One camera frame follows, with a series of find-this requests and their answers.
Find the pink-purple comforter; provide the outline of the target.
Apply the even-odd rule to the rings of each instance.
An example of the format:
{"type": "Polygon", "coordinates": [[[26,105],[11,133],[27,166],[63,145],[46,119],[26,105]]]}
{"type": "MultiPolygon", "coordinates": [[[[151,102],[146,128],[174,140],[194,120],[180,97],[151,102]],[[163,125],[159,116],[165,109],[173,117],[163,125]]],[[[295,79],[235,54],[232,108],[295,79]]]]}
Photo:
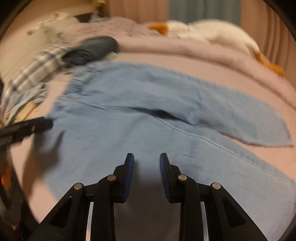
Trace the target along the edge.
{"type": "Polygon", "coordinates": [[[86,39],[98,36],[113,37],[123,52],[167,53],[222,64],[266,86],[295,108],[295,89],[288,80],[268,70],[256,59],[218,44],[165,37],[149,30],[145,25],[122,17],[100,23],[70,25],[64,30],[62,39],[67,44],[78,45],[86,39]]]}

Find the white goose plush toy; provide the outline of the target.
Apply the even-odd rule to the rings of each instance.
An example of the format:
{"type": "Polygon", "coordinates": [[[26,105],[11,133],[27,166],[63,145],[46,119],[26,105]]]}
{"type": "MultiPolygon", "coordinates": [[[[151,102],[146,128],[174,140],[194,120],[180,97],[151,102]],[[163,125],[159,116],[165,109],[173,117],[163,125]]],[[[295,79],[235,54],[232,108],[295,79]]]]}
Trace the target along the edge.
{"type": "Polygon", "coordinates": [[[285,71],[280,66],[270,63],[262,55],[257,42],[245,30],[233,23],[210,19],[186,24],[170,20],[165,23],[152,23],[147,27],[170,38],[197,40],[229,47],[256,59],[277,75],[282,77],[285,75],[285,71]]]}

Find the blue curtain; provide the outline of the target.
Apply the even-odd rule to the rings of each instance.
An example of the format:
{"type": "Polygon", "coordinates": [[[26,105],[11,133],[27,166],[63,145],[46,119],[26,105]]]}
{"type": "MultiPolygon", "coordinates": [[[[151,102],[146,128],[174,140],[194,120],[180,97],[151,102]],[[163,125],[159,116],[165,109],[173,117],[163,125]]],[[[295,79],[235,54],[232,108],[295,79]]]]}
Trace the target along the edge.
{"type": "Polygon", "coordinates": [[[169,19],[191,23],[203,19],[218,19],[240,25],[240,0],[169,1],[169,19]]]}

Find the folded light blue shorts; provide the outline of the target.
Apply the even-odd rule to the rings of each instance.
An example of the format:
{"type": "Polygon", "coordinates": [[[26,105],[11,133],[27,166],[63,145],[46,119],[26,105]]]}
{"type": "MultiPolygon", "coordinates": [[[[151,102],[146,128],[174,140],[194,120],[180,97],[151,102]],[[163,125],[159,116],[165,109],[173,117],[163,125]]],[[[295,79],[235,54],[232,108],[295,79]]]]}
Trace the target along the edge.
{"type": "Polygon", "coordinates": [[[47,98],[48,90],[49,88],[46,83],[39,83],[37,86],[27,90],[16,90],[11,92],[7,96],[3,105],[4,120],[6,119],[6,114],[15,106],[22,106],[30,101],[34,101],[39,104],[44,102],[47,98]]]}

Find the cartoon print garment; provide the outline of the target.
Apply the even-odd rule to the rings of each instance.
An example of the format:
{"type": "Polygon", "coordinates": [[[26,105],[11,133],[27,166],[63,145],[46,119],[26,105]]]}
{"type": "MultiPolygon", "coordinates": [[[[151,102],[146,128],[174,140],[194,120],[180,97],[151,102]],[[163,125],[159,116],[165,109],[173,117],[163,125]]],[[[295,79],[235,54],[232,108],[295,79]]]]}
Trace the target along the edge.
{"type": "Polygon", "coordinates": [[[39,103],[30,101],[25,105],[13,107],[12,110],[6,114],[6,123],[11,124],[28,120],[39,105],[39,103]]]}

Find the folded light green garment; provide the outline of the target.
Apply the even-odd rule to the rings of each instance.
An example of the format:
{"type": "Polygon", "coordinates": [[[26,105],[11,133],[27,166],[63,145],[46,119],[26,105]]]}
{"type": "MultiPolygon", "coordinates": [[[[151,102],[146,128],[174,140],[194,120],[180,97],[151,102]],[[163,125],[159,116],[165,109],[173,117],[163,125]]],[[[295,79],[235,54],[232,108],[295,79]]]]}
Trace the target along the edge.
{"type": "Polygon", "coordinates": [[[104,60],[105,60],[105,61],[112,62],[112,61],[114,61],[117,57],[118,57],[118,54],[117,54],[117,53],[115,53],[115,52],[110,52],[110,53],[108,53],[108,54],[104,57],[104,60]]]}

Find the beige pillow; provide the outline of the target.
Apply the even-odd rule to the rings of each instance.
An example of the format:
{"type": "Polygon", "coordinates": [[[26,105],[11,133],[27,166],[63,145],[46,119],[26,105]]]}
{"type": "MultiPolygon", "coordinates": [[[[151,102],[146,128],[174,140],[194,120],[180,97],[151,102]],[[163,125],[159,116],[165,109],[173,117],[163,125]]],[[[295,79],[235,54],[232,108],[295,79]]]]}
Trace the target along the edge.
{"type": "Polygon", "coordinates": [[[1,78],[8,81],[20,68],[29,62],[43,50],[62,42],[62,33],[66,27],[79,23],[75,17],[68,17],[51,27],[39,29],[32,35],[28,35],[22,41],[1,48],[1,78]]]}

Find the pink curtain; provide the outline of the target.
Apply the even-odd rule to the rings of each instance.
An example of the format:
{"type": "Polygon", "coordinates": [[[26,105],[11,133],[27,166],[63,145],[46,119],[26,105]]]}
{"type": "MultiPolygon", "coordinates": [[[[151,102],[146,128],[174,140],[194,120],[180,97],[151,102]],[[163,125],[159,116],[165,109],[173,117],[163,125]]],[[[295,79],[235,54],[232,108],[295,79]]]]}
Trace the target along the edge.
{"type": "MultiPolygon", "coordinates": [[[[138,23],[169,19],[169,1],[109,1],[111,16],[138,23]]],[[[259,45],[269,61],[281,66],[287,78],[295,78],[295,36],[266,1],[241,1],[240,25],[259,45]]]]}

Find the folded dark denim jeans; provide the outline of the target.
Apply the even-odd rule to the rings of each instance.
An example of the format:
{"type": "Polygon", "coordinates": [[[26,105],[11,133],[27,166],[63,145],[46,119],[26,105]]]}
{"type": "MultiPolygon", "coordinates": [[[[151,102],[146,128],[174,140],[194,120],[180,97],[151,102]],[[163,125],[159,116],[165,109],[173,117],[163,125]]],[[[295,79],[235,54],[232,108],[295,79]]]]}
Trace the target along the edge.
{"type": "Polygon", "coordinates": [[[70,49],[62,56],[67,67],[82,66],[100,61],[109,53],[118,52],[118,42],[109,36],[100,36],[84,40],[80,45],[70,49]]]}

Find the small white plush toy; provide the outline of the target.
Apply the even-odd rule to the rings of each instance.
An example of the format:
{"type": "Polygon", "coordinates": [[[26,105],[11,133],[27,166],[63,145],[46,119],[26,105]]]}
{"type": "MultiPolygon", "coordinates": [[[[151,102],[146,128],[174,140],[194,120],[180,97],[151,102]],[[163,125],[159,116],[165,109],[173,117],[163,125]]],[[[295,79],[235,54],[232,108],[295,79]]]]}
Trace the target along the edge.
{"type": "Polygon", "coordinates": [[[45,19],[43,21],[38,22],[34,27],[31,29],[27,30],[28,35],[32,35],[33,33],[37,32],[39,29],[45,29],[47,27],[51,27],[51,25],[65,20],[69,17],[70,15],[66,12],[55,12],[49,19],[45,19]]]}

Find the light blue denim pants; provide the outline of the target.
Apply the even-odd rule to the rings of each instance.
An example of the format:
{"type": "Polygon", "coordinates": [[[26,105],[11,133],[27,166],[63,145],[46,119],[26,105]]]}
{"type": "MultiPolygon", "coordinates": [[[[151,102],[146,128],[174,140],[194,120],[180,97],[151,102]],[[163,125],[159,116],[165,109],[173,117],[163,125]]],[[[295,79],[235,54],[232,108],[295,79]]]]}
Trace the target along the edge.
{"type": "Polygon", "coordinates": [[[130,196],[115,207],[118,240],[177,240],[179,206],[169,204],[159,157],[195,181],[220,183],[268,240],[295,214],[295,181],[242,144],[289,147],[281,114],[237,90],[150,65],[95,63],[76,70],[49,113],[44,179],[60,198],[135,157],[130,196]]]}

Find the plaid pillow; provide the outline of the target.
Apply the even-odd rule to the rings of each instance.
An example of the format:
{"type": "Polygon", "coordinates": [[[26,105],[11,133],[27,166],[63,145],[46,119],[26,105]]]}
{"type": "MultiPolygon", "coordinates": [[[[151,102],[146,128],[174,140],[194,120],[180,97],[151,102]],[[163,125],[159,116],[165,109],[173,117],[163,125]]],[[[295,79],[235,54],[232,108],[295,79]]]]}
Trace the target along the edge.
{"type": "Polygon", "coordinates": [[[47,84],[47,81],[62,68],[62,56],[72,47],[69,44],[56,44],[43,50],[8,81],[1,99],[1,118],[5,123],[3,105],[7,96],[13,91],[27,90],[39,83],[47,84]]]}

